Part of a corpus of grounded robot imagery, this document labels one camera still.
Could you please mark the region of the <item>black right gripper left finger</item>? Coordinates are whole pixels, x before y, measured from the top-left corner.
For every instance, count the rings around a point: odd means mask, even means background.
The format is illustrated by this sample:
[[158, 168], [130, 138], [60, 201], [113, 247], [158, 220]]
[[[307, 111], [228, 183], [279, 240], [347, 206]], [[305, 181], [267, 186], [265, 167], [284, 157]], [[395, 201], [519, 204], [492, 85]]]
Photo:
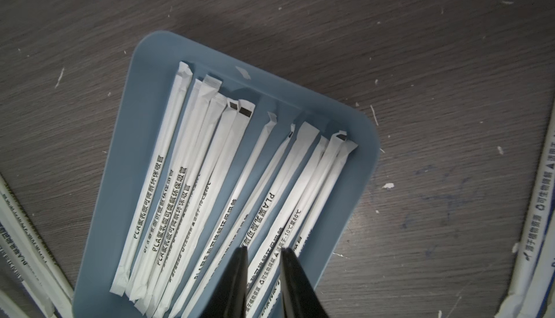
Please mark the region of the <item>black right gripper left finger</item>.
[[246, 316], [248, 267], [247, 247], [237, 248], [200, 315], [201, 318]]

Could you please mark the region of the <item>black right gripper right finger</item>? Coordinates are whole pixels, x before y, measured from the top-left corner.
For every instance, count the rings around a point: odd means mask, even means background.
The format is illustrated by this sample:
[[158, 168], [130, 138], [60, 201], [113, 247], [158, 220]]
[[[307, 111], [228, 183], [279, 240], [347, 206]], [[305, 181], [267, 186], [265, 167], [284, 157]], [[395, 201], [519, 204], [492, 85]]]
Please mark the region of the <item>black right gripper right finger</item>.
[[329, 317], [291, 248], [280, 253], [280, 285], [284, 317]]

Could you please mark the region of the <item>white straw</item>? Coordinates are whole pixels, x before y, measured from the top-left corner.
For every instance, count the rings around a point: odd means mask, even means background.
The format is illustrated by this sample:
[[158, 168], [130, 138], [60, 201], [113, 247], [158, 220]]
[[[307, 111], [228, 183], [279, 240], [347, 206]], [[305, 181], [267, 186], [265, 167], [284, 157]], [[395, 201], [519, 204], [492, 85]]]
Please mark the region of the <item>white straw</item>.
[[209, 75], [203, 81], [195, 81], [189, 96], [182, 123], [176, 136], [176, 143], [171, 156], [171, 166], [158, 201], [155, 215], [153, 216], [144, 245], [141, 246], [140, 255], [137, 257], [136, 265], [128, 284], [130, 290], [129, 300], [136, 304], [144, 304], [150, 296], [149, 286], [151, 275], [155, 267], [156, 258], [160, 248], [164, 245], [166, 230], [173, 218], [175, 205], [179, 202], [184, 180], [187, 176], [189, 141], [194, 140], [193, 134], [196, 128], [202, 124], [202, 120], [208, 110], [210, 100], [217, 94], [222, 81]]
[[331, 139], [321, 137], [289, 192], [248, 268], [246, 317], [255, 317], [266, 293], [273, 290], [280, 251], [288, 247], [301, 228], [317, 194], [343, 150], [347, 132], [341, 130]]
[[134, 260], [140, 238], [145, 228], [147, 216], [150, 212], [154, 194], [158, 186], [160, 175], [167, 159], [167, 153], [171, 144], [176, 123], [181, 114], [182, 105], [191, 83], [193, 72], [186, 62], [180, 62], [169, 99], [164, 111], [163, 120], [156, 139], [153, 155], [145, 175], [142, 189], [137, 201], [137, 206], [132, 217], [132, 222], [127, 233], [124, 248], [121, 253], [120, 261], [116, 269], [110, 292], [123, 296], [127, 289]]

